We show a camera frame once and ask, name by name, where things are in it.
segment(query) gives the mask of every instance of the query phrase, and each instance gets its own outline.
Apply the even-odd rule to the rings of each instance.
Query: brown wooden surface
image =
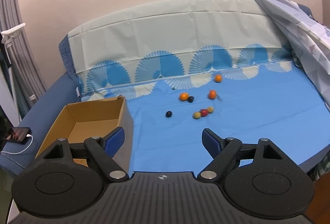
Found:
[[[330,223],[330,173],[315,183],[315,195],[306,215],[315,224]]]

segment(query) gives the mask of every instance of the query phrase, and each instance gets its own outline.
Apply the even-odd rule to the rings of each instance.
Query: smartphone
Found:
[[[31,130],[27,127],[11,127],[2,139],[8,142],[23,144],[27,134],[31,134]]]

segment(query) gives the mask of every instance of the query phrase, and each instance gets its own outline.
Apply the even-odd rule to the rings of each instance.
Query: ribbed black surface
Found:
[[[124,183],[110,184],[101,199],[76,215],[42,219],[20,214],[12,224],[310,224],[304,216],[264,220],[233,207],[215,184],[192,173],[141,173]]]

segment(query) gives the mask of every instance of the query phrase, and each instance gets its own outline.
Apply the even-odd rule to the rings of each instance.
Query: cardboard box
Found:
[[[124,129],[125,142],[113,159],[128,172],[132,152],[133,120],[123,97],[66,105],[47,133],[37,156],[58,138],[67,138],[69,143],[81,143],[93,136],[102,138],[117,126]],[[74,161],[87,166],[84,159]]]

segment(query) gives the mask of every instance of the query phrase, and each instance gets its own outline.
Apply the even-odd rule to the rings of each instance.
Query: sofa backrest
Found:
[[[66,43],[82,92],[266,63],[288,45],[254,0],[144,4],[76,27]]]

